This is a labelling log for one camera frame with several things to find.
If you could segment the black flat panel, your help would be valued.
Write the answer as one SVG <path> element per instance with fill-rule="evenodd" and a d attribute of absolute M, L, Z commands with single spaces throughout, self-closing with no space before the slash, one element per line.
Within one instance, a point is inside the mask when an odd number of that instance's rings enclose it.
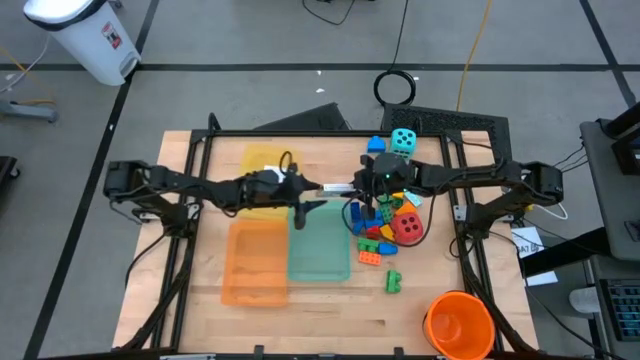
<path fill-rule="evenodd" d="M 335 102 L 328 103 L 280 120 L 256 127 L 259 131 L 324 131 L 350 130 Z"/>

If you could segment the orange translucent plastic bin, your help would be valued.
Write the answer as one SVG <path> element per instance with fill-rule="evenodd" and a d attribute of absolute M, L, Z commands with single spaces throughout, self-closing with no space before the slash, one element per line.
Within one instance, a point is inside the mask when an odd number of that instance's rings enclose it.
<path fill-rule="evenodd" d="M 229 227 L 221 303 L 282 307 L 287 295 L 288 224 L 241 219 Z"/>

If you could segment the white computer mouse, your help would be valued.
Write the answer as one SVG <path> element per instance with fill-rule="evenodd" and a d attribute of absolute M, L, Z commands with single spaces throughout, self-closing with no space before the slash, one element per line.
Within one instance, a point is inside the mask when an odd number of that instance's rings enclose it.
<path fill-rule="evenodd" d="M 569 303 L 579 313 L 599 313 L 601 311 L 595 286 L 574 289 L 569 293 Z"/>

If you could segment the black desk beam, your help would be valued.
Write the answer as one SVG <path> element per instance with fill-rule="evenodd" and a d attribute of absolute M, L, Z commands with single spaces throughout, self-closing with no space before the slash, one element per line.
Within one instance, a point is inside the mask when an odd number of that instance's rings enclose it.
<path fill-rule="evenodd" d="M 524 257 L 520 260 L 520 264 L 523 275 L 530 277 L 587 260 L 593 255 L 609 256 L 610 254 L 606 230 L 600 227 Z"/>

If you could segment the black monitor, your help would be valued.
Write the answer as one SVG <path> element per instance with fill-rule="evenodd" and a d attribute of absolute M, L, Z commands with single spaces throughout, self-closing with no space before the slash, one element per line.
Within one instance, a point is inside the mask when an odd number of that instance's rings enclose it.
<path fill-rule="evenodd" d="M 614 140 L 611 149 L 621 172 L 640 175 L 640 102 L 601 125 L 604 134 Z"/>

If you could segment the white pedal trash can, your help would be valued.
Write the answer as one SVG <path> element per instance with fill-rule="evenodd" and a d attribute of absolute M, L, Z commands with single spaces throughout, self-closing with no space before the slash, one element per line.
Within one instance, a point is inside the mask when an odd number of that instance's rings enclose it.
<path fill-rule="evenodd" d="M 142 61 L 116 14 L 121 7 L 122 0 L 28 0 L 23 13 L 98 82 L 120 86 Z"/>

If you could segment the teal translucent plastic bin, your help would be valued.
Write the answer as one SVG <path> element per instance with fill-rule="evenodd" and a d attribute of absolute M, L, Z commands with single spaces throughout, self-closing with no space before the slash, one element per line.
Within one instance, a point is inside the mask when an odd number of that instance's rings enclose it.
<path fill-rule="evenodd" d="M 329 200 L 306 216 L 302 230 L 289 211 L 288 279 L 296 282 L 343 282 L 350 278 L 350 235 L 341 209 L 344 202 Z"/>

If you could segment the grey desk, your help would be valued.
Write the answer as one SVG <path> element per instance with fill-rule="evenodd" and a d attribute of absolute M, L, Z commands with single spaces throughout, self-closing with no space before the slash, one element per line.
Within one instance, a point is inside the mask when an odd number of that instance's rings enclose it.
<path fill-rule="evenodd" d="M 640 221 L 640 176 L 624 175 L 607 137 L 597 122 L 579 126 L 585 145 L 610 252 L 620 260 L 640 261 L 640 240 L 627 230 L 627 222 Z"/>

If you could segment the yellow translucent plastic bin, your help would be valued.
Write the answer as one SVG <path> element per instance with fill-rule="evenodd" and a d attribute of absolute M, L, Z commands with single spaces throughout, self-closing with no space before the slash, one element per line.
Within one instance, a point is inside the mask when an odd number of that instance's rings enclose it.
<path fill-rule="evenodd" d="M 251 143 L 246 146 L 240 167 L 240 174 L 260 170 L 279 170 L 280 159 L 287 149 L 268 143 Z M 287 207 L 259 208 L 241 210 L 239 217 L 252 220 L 276 221 L 286 220 L 289 209 Z"/>

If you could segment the long blue toy brick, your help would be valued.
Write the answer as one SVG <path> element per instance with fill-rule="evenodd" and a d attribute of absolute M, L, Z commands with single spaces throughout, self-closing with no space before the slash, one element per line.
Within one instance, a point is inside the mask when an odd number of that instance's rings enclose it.
<path fill-rule="evenodd" d="M 365 228 L 365 210 L 360 202 L 350 204 L 351 232 L 359 236 Z"/>

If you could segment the backlit keyboard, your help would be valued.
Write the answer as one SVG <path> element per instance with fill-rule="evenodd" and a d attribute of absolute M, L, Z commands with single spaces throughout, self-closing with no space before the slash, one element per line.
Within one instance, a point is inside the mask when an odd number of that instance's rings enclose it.
<path fill-rule="evenodd" d="M 600 286 L 616 339 L 640 342 L 640 279 L 601 279 Z"/>

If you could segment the red foam die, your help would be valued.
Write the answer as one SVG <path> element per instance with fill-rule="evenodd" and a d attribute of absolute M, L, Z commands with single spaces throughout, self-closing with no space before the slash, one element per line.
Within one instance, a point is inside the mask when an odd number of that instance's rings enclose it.
<path fill-rule="evenodd" d="M 423 224 L 415 212 L 395 215 L 390 223 L 394 240 L 399 245 L 412 246 L 424 234 Z"/>

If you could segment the grey stand leg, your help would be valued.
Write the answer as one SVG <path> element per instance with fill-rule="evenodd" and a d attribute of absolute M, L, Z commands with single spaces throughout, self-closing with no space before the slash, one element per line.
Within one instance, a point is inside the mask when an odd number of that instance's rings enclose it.
<path fill-rule="evenodd" d="M 37 105 L 21 105 L 16 102 L 0 99 L 0 115 L 10 117 L 35 118 L 45 120 L 48 123 L 55 123 L 58 112 L 52 108 Z"/>

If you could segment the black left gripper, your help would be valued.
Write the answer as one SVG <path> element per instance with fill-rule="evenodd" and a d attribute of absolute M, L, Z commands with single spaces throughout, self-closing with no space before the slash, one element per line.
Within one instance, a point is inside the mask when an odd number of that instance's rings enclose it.
<path fill-rule="evenodd" d="M 307 214 L 327 203 L 326 200 L 300 202 L 301 193 L 321 189 L 322 185 L 306 179 L 302 174 L 287 173 L 282 183 L 271 171 L 257 171 L 246 176 L 244 200 L 250 208 L 294 207 L 294 227 L 302 230 Z"/>

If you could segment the cyan foam die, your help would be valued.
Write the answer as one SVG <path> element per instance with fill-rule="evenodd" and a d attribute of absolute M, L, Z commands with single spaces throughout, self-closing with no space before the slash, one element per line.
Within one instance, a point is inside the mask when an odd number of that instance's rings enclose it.
<path fill-rule="evenodd" d="M 406 128 L 394 129 L 391 133 L 389 151 L 405 160 L 410 159 L 416 148 L 416 133 Z"/>

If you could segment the white paper sheet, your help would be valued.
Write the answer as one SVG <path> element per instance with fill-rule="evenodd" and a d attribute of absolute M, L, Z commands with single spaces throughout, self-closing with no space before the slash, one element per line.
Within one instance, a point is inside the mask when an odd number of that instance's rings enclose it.
<path fill-rule="evenodd" d="M 545 246 L 534 227 L 513 228 L 512 239 L 518 246 L 518 255 L 520 259 L 542 251 Z M 548 271 L 526 278 L 526 285 L 535 287 L 541 285 L 549 285 L 558 282 L 557 275 L 554 271 Z"/>

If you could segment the orange plastic bucket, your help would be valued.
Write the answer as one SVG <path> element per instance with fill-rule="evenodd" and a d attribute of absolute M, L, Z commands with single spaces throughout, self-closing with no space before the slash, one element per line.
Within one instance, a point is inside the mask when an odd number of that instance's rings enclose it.
<path fill-rule="evenodd" d="M 422 330 L 430 345 L 447 360 L 484 360 L 496 335 L 484 303 L 461 291 L 449 291 L 433 300 Z"/>

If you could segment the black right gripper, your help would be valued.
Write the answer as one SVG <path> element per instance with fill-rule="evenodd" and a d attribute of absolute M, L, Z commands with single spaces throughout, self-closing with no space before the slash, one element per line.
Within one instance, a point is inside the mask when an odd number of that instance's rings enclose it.
<path fill-rule="evenodd" d="M 394 153 L 383 153 L 375 159 L 369 155 L 360 156 L 362 168 L 354 173 L 352 184 L 355 189 L 371 189 L 359 196 L 361 214 L 364 220 L 376 217 L 375 195 L 391 194 L 415 187 L 416 164 Z"/>

